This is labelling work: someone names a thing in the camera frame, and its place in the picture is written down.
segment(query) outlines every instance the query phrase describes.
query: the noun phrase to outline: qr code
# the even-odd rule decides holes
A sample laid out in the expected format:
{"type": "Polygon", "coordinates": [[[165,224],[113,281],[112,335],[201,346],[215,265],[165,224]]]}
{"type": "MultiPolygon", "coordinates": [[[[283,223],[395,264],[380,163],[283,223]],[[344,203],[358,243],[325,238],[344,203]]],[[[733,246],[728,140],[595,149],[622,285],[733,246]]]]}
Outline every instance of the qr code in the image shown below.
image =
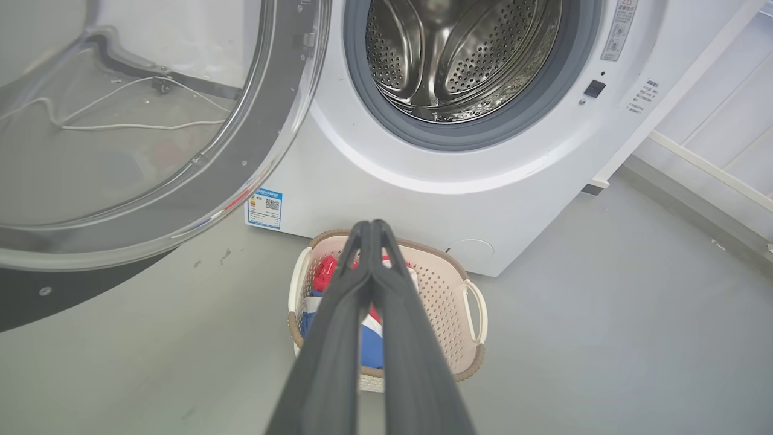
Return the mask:
{"type": "Polygon", "coordinates": [[[266,208],[268,210],[279,211],[279,201],[270,200],[270,199],[266,198],[266,208]]]}

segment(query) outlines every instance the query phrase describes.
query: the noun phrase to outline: blue label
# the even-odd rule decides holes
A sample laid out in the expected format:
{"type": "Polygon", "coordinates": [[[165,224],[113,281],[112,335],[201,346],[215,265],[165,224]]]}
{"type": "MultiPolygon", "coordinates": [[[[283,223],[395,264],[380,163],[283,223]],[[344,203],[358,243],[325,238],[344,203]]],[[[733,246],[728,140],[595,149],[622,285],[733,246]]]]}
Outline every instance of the blue label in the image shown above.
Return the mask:
{"type": "Polygon", "coordinates": [[[282,218],[282,194],[258,189],[244,205],[247,223],[278,230],[282,218]]]}

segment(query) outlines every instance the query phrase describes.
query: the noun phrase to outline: wire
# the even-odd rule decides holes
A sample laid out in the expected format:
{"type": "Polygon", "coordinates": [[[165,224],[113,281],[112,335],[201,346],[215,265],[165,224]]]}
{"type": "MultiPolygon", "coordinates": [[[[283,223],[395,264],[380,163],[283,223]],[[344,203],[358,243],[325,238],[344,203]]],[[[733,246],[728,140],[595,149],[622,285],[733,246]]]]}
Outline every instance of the wire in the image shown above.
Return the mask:
{"type": "Polygon", "coordinates": [[[91,103],[83,106],[79,110],[76,110],[72,114],[66,116],[61,121],[57,121],[56,117],[54,117],[54,114],[53,114],[53,101],[51,101],[49,98],[37,98],[35,100],[32,100],[32,101],[24,104],[22,107],[17,108],[15,110],[12,110],[12,111],[4,114],[3,116],[0,116],[0,121],[6,119],[7,117],[9,117],[11,115],[14,115],[17,112],[20,112],[20,111],[26,109],[27,107],[29,107],[30,105],[35,104],[35,103],[43,103],[46,106],[46,111],[48,112],[49,120],[51,121],[51,123],[54,124],[55,126],[61,128],[62,130],[75,130],[75,131],[87,131],[88,132],[88,131],[113,130],[113,129],[116,129],[116,128],[147,128],[147,129],[151,129],[151,130],[169,130],[169,131],[171,131],[171,130],[179,130],[181,128],[191,127],[191,126],[194,126],[194,125],[217,125],[217,124],[223,124],[226,121],[225,119],[222,119],[222,120],[219,120],[219,121],[195,121],[195,122],[188,122],[187,124],[173,125],[171,127],[164,126],[164,125],[144,125],[144,124],[88,125],[88,126],[82,126],[82,127],[81,126],[67,125],[67,123],[72,121],[75,117],[77,117],[81,113],[85,112],[86,110],[92,108],[94,105],[99,104],[102,101],[104,101],[105,99],[111,97],[116,92],[119,92],[121,89],[124,89],[125,87],[130,86],[132,84],[136,84],[136,83],[139,83],[141,81],[152,80],[154,78],[157,78],[157,79],[160,79],[160,80],[171,81],[172,83],[174,83],[174,84],[176,84],[176,85],[178,85],[180,87],[184,87],[185,89],[191,91],[192,93],[200,96],[204,100],[208,101],[210,104],[212,104],[212,105],[214,105],[214,106],[216,106],[216,107],[218,107],[218,108],[220,108],[220,109],[222,109],[224,111],[231,112],[231,110],[226,109],[225,107],[217,104],[215,101],[212,101],[209,98],[205,97],[200,92],[194,91],[190,87],[187,87],[184,84],[182,84],[182,83],[180,83],[180,82],[178,82],[176,80],[173,80],[173,79],[168,78],[168,77],[145,77],[145,78],[141,78],[139,80],[132,81],[131,83],[127,83],[127,84],[119,87],[118,89],[112,91],[110,94],[107,94],[107,95],[103,96],[102,98],[99,98],[98,100],[92,101],[91,103]]]}

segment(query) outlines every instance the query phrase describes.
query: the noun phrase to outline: laundry basket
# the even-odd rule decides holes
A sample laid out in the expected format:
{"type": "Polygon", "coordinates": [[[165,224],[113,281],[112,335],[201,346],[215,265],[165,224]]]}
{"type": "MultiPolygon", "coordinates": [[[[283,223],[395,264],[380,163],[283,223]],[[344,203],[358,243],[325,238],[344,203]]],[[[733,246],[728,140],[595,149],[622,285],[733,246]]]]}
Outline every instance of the laundry basket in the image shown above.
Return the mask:
{"type": "MultiPolygon", "coordinates": [[[[303,346],[300,328],[303,315],[301,304],[303,299],[311,294],[317,266],[327,255],[338,258],[347,238],[347,230],[328,231],[319,235],[301,252],[295,263],[288,298],[288,326],[295,342],[296,356],[303,346]]],[[[465,270],[448,254],[402,239],[397,239],[397,243],[405,260],[416,271],[421,303],[427,311],[454,380],[464,381],[474,375],[483,363],[483,343],[489,327],[483,295],[470,281],[465,270]],[[480,324],[477,337],[467,300],[468,290],[478,303],[480,324]]],[[[360,369],[359,388],[363,391],[383,392],[383,369],[360,369]]]]}

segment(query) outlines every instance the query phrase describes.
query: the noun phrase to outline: sticker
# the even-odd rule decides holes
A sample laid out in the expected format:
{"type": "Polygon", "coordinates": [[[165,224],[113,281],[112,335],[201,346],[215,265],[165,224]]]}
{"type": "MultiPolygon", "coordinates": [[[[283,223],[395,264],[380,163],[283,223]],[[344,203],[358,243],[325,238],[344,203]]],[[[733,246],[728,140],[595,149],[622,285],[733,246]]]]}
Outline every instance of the sticker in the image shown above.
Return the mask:
{"type": "Polygon", "coordinates": [[[617,61],[620,58],[620,52],[625,45],[625,39],[628,38],[628,31],[631,28],[637,4],[638,0],[618,0],[615,19],[612,20],[612,28],[609,30],[607,45],[604,46],[601,59],[617,61]]]}
{"type": "Polygon", "coordinates": [[[258,189],[245,204],[247,223],[259,227],[279,229],[282,218],[282,194],[258,189]]]}
{"type": "Polygon", "coordinates": [[[653,79],[647,79],[647,81],[636,90],[634,96],[631,97],[630,102],[625,106],[625,110],[639,115],[643,111],[649,109],[649,107],[652,106],[652,101],[658,96],[659,86],[660,84],[653,79]]]}

